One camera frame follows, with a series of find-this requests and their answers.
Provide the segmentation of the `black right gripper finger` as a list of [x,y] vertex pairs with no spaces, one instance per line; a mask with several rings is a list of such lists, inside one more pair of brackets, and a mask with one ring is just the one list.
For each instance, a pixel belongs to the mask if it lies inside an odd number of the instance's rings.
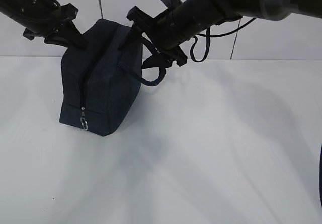
[[142,48],[141,31],[137,24],[132,24],[132,26],[119,24],[118,33],[120,34],[118,50],[139,50]]
[[173,61],[164,54],[154,54],[146,59],[142,64],[142,69],[150,68],[170,68]]

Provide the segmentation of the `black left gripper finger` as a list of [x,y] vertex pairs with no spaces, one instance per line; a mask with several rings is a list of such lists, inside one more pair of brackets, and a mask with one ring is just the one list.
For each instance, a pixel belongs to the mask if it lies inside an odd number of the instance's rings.
[[44,43],[68,48],[72,46],[71,35],[72,30],[70,29],[54,28],[44,36]]
[[67,47],[73,46],[81,50],[87,48],[87,40],[83,37],[72,20],[64,21],[61,24],[61,33]]

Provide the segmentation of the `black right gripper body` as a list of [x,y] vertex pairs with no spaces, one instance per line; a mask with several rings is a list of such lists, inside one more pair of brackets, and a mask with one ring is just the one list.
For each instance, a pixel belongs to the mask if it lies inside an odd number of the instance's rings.
[[145,33],[166,58],[183,66],[188,58],[180,45],[209,28],[199,18],[199,12],[191,0],[186,0],[167,8],[154,18],[134,6],[128,12],[127,19],[133,21],[133,31]]

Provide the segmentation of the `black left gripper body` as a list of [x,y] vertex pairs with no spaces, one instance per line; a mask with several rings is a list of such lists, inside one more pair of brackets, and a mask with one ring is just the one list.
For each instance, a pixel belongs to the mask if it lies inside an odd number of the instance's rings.
[[57,0],[46,0],[49,2],[53,9],[49,13],[42,13],[41,15],[32,18],[24,16],[23,19],[30,23],[25,27],[23,36],[29,40],[33,40],[35,37],[43,37],[52,31],[54,28],[61,28],[61,24],[64,21],[74,20],[78,14],[78,8],[73,4],[68,3],[61,5]]

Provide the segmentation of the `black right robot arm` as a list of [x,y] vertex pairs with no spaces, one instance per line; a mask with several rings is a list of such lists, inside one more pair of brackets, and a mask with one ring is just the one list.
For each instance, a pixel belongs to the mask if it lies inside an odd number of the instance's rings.
[[151,17],[133,7],[127,18],[133,25],[123,41],[128,45],[146,34],[153,45],[153,58],[144,68],[168,68],[175,62],[183,66],[187,56],[180,48],[213,25],[253,17],[280,21],[291,13],[321,17],[321,0],[161,0],[166,9]]

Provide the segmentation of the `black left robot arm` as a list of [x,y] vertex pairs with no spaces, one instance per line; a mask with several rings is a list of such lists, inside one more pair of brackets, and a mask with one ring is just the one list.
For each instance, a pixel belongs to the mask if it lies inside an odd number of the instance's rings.
[[57,0],[1,0],[1,13],[25,27],[28,40],[42,37],[44,43],[86,49],[88,42],[75,26],[78,8]]

